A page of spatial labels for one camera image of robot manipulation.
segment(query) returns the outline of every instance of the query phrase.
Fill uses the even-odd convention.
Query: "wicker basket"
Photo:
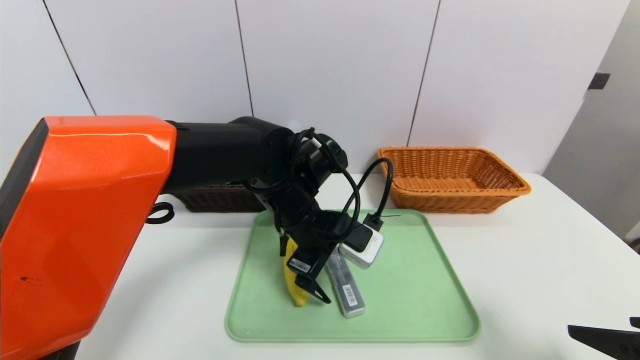
[[[264,206],[240,184],[206,186],[171,194],[192,213],[260,213]]]
[[[531,192],[496,155],[475,147],[386,147],[378,157],[394,163],[391,199],[398,208],[492,213]],[[386,165],[383,171],[388,172]]]

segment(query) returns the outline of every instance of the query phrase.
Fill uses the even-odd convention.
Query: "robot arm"
[[[296,284],[329,303],[316,277],[358,224],[359,199],[352,218],[314,197],[347,165],[328,136],[251,117],[43,119],[0,189],[0,356],[37,359],[85,337],[158,195],[203,185],[242,181],[255,192],[281,242],[299,246],[288,263]]]

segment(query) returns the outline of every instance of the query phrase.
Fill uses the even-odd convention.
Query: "dark brown wicker basket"
[[[264,206],[240,184],[206,186],[173,193],[192,213],[260,213]]]

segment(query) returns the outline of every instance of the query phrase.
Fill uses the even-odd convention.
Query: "white table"
[[[482,321],[462,344],[243,344],[225,314],[255,215],[190,214],[146,225],[77,358],[98,359],[609,359],[566,326],[631,330],[640,316],[640,256],[563,192],[525,175],[533,192],[491,215],[426,215]],[[375,208],[374,176],[362,191]],[[346,180],[318,201],[342,208]]]

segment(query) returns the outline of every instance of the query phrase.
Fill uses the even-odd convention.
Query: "green tray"
[[[318,283],[330,305],[309,296],[295,307],[278,256],[273,217],[262,213],[253,232],[227,311],[229,336],[247,343],[431,343],[475,338],[480,319],[424,215],[387,209],[385,242],[376,262],[349,263],[367,306],[344,318],[324,270]]]

